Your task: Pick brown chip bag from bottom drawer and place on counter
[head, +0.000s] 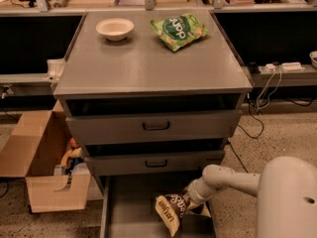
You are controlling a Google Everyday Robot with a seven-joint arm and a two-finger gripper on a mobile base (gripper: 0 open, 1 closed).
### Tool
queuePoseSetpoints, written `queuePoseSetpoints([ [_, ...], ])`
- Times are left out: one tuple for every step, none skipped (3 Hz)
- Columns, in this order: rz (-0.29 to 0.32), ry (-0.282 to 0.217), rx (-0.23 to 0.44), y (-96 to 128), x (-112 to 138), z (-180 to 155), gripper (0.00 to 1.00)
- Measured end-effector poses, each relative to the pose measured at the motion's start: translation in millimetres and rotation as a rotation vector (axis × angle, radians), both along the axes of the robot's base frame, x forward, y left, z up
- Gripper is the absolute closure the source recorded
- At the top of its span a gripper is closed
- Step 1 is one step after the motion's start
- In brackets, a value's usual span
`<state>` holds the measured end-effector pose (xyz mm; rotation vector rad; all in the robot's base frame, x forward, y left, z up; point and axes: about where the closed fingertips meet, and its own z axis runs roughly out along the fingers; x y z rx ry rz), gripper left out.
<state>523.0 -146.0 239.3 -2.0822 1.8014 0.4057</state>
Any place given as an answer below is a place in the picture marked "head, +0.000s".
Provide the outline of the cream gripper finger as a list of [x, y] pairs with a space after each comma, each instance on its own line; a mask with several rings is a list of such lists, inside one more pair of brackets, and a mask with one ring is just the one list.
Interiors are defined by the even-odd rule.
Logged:
[[200, 215], [203, 215], [203, 216], [206, 216], [206, 217], [211, 217], [210, 210], [209, 210], [209, 208], [207, 207], [206, 204], [201, 204], [201, 205], [198, 207], [198, 213], [199, 213]]
[[186, 190], [187, 191], [194, 191], [197, 189], [197, 183], [198, 183], [198, 180], [197, 179], [194, 179], [192, 180], [187, 186], [186, 186]]

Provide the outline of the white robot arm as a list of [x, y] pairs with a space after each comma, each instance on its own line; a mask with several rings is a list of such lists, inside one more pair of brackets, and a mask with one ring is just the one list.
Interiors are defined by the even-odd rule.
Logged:
[[294, 157], [269, 161], [259, 174], [216, 165], [187, 187], [197, 204], [233, 188], [257, 199], [257, 238], [317, 238], [317, 168]]

